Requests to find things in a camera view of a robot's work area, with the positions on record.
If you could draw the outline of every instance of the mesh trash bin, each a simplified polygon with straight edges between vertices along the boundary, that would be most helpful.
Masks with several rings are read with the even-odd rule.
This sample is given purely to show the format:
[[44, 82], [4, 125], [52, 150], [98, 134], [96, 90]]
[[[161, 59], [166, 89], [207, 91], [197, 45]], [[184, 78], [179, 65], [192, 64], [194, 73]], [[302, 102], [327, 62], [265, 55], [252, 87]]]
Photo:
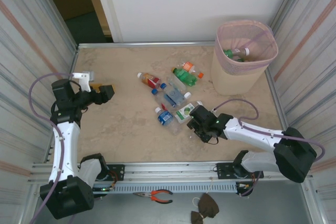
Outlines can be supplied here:
[[[248, 62], [228, 58], [223, 49], [248, 48]], [[222, 95], [249, 91], [278, 54], [270, 28], [254, 20], [226, 22], [217, 30], [211, 68], [212, 82]]]

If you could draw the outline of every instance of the bottle cap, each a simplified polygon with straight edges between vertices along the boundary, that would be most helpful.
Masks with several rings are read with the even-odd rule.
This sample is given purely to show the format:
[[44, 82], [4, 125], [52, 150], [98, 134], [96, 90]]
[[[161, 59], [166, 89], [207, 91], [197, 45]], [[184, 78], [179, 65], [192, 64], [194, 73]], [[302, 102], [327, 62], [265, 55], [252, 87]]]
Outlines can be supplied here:
[[155, 109], [156, 114], [158, 114], [158, 112], [159, 112], [160, 110], [162, 110], [162, 109], [159, 108], [159, 107], [157, 107], [157, 108]]
[[246, 51], [246, 55], [250, 55], [250, 49], [248, 49], [247, 47], [245, 48], [245, 51]]
[[189, 99], [191, 97], [191, 93], [190, 92], [186, 92], [185, 94], [184, 94], [184, 98], [185, 99]]

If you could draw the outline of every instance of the red-handled pliers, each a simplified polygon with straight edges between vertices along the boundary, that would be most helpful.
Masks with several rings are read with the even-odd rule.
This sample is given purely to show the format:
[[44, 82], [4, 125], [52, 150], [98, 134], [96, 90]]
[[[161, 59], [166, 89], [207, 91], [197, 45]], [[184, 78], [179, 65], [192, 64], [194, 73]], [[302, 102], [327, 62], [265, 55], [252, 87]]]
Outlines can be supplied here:
[[154, 196], [155, 194], [159, 194], [159, 193], [171, 194], [171, 195], [173, 194], [171, 191], [165, 190], [165, 189], [160, 189], [160, 190], [157, 190], [157, 191], [151, 191], [150, 193], [138, 192], [138, 193], [133, 193], [133, 194], [138, 195], [140, 197], [151, 198], [151, 200], [154, 200], [154, 201], [156, 201], [157, 203], [160, 203], [160, 204], [169, 204], [169, 203], [173, 202], [171, 199], [170, 200], [162, 200], [162, 199], [158, 199]]

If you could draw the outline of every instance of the cloth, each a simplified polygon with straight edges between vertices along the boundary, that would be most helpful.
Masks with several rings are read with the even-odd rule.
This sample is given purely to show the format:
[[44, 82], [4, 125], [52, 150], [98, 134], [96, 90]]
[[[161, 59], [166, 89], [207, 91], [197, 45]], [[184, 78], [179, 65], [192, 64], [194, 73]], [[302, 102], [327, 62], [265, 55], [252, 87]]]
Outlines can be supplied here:
[[200, 212], [191, 212], [192, 224], [203, 224], [206, 217], [214, 218], [219, 213], [219, 207], [215, 200], [209, 194], [203, 194], [198, 202], [198, 210]]

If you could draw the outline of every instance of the marble floor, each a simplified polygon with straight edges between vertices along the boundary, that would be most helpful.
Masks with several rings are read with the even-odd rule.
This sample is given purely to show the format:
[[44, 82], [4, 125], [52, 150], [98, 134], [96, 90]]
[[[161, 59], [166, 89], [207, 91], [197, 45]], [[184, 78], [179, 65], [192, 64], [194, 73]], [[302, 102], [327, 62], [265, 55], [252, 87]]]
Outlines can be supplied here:
[[[149, 72], [166, 80], [179, 59], [186, 58], [204, 72], [196, 86], [189, 87], [190, 101], [202, 101], [211, 110], [231, 98], [243, 98], [256, 105], [259, 119], [253, 123], [280, 129], [280, 122], [263, 74], [254, 88], [243, 95], [222, 96], [211, 81], [213, 47], [86, 48], [79, 52], [75, 72], [93, 70], [95, 83], [112, 84], [115, 95], [106, 104], [91, 105], [83, 114], [78, 141], [78, 161], [83, 156], [101, 153], [107, 162], [182, 162], [232, 160], [241, 150], [259, 151], [239, 141], [221, 139], [217, 145], [190, 139], [191, 130], [173, 136], [157, 120], [151, 89], [136, 77]], [[219, 113], [235, 117], [254, 116], [253, 108], [231, 102]]]

